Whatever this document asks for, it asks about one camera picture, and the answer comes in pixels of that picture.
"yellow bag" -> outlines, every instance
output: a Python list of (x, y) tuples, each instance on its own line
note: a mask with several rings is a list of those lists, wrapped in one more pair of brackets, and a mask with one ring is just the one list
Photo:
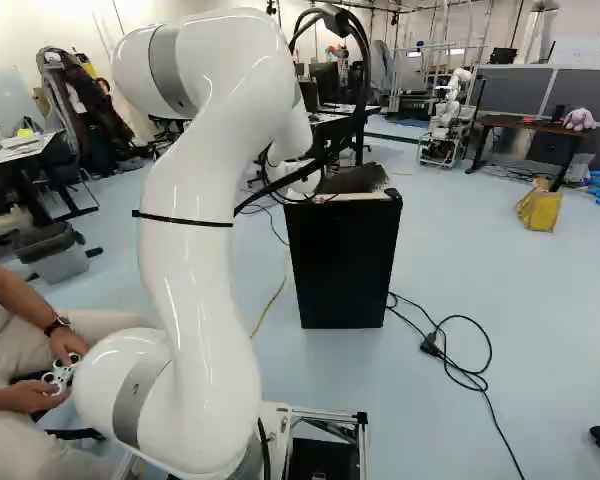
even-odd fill
[(553, 232), (560, 214), (562, 193), (549, 192), (549, 182), (536, 179), (533, 190), (516, 204), (516, 213), (525, 228), (541, 232)]

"white controller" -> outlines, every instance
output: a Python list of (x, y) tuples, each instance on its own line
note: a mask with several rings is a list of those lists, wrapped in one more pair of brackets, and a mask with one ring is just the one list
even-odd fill
[(42, 376), (41, 380), (43, 382), (57, 387), (57, 391), (49, 394), (52, 397), (60, 395), (67, 390), (70, 386), (73, 374), (80, 363), (80, 360), (82, 360), (80, 355), (74, 352), (69, 354), (69, 358), (71, 359), (71, 365), (65, 367), (62, 362), (57, 359), (53, 362), (53, 371), (47, 372)]

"gray joint band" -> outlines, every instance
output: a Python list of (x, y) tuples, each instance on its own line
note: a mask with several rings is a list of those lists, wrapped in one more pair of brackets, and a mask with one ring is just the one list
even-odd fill
[(122, 382), (113, 406), (113, 433), (118, 440), (135, 448), (138, 445), (138, 420), (151, 387), (170, 360), (143, 358)]
[(198, 109), (187, 94), (176, 61), (176, 39), (179, 28), (162, 25), (149, 41), (151, 76), (165, 102), (183, 117), (193, 118)]

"person's hand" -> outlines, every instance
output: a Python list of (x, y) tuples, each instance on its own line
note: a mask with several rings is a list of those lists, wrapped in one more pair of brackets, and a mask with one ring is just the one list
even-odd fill
[(69, 354), (75, 352), (81, 357), (87, 354), (89, 346), (84, 338), (71, 330), (69, 327), (58, 327), (49, 337), (51, 351), (59, 358), (65, 367), (71, 365)]
[(69, 396), (67, 391), (51, 396), (50, 394), (56, 392), (57, 388), (41, 380), (23, 380), (0, 390), (0, 405), (6, 410), (23, 413), (50, 410), (60, 405)]

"trash bin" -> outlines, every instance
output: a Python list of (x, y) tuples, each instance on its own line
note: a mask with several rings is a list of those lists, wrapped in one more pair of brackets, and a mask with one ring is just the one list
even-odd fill
[(47, 283), (58, 283), (89, 268), (89, 259), (67, 222), (20, 233), (16, 256)]

